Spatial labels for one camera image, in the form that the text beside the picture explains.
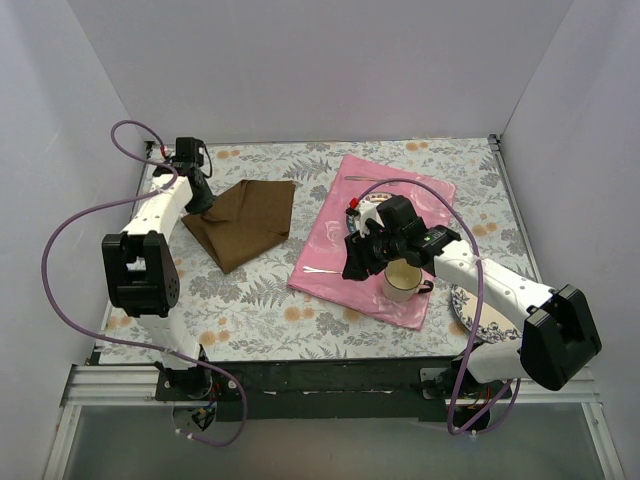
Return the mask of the brown cloth napkin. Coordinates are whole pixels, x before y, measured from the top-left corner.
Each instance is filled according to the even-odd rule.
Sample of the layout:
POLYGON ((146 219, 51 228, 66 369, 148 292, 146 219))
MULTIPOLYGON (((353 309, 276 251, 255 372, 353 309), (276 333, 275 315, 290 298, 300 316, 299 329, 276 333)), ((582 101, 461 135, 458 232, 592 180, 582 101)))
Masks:
POLYGON ((182 223, 229 274, 289 238, 295 189, 291 181, 242 180, 182 223))

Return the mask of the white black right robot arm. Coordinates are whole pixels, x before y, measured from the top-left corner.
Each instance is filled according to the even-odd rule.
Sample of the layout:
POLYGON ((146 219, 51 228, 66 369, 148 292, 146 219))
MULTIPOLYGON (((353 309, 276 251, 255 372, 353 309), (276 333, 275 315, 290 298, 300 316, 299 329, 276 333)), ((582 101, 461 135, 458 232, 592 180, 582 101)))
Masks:
POLYGON ((364 281, 403 259, 474 294, 480 305, 492 307, 520 331, 516 340, 472 350, 468 362, 452 373, 460 395, 475 397, 491 382, 518 378, 558 391, 601 351, 590 307, 578 288, 554 289, 480 258, 448 227, 426 226, 402 195, 379 204, 354 199, 346 214, 356 230, 345 239, 344 279, 364 281))

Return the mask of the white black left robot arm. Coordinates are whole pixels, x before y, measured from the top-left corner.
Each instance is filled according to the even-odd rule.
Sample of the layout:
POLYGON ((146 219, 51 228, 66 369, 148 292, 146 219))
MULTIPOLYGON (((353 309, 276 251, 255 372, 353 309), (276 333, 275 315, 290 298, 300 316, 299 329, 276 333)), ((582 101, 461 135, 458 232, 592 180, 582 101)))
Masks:
POLYGON ((101 248, 111 304, 124 310, 162 348, 156 367, 169 386, 188 398, 205 398, 213 377, 205 368, 175 357, 175 352, 206 359, 184 324, 170 317, 180 296, 180 280, 168 239, 183 212, 202 214, 214 203, 201 170, 210 156, 203 141, 176 139, 167 165, 153 173, 153 197, 144 200, 134 218, 118 234, 104 237, 101 248))

